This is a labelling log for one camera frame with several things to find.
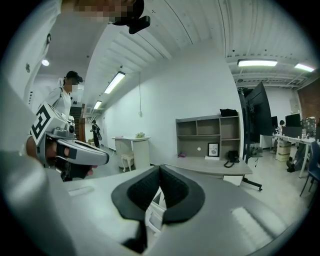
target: wooden shelf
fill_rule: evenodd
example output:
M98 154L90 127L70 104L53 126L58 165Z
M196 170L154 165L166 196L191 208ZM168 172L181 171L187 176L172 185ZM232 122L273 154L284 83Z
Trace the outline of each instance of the wooden shelf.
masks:
M239 138L222 138L221 141L240 141Z
M207 134L207 135L178 135L178 137L214 137L220 136L220 134Z

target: ceiling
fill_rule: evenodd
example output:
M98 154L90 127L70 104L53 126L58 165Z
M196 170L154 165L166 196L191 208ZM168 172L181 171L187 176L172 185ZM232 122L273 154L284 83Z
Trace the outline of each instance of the ceiling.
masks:
M144 2L143 16L150 16L151 25L134 35L129 34L125 26L106 26L75 16L59 18L52 29L48 53L48 59L56 62L56 66L49 66L52 71L42 67L40 72L64 74L65 70L60 67L64 63L67 67L79 65L85 77L83 101L87 113L92 114L97 100L106 103L152 63L171 59L175 52L208 39L224 55L237 87L253 87L263 81L266 87L295 89L313 80L315 72L308 73L294 65L303 63L319 68L316 55L299 27L271 1ZM54 43L55 36L60 39ZM273 59L278 64L275 67L238 67L239 59L248 58ZM103 93L120 70L126 77L111 94Z
M51 42L46 55L50 64L42 65L38 74L63 78L67 72L76 71L84 79L106 25L75 13L60 14L50 31Z

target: computer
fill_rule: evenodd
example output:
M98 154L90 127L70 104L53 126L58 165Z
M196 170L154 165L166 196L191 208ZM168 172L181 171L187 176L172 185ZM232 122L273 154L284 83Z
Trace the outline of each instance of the computer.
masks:
M260 82L246 97L245 103L249 109L250 141L260 142L260 135L272 136L275 128L271 117L269 101L265 87Z
M300 127L301 118L300 114L291 114L285 117L285 126L286 127Z
M271 120L272 120L272 127L278 128L278 117L277 116L273 116L271 118Z

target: handheld device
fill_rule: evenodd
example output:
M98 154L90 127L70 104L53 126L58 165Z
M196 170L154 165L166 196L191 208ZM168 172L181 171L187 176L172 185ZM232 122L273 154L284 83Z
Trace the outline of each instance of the handheld device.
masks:
M76 139L75 125L65 120L52 106L44 102L36 113L37 120L31 127L36 144L36 155L46 168L61 172L62 179L84 178L91 166L105 165L109 161L107 152ZM48 144L56 142L56 158L46 158Z

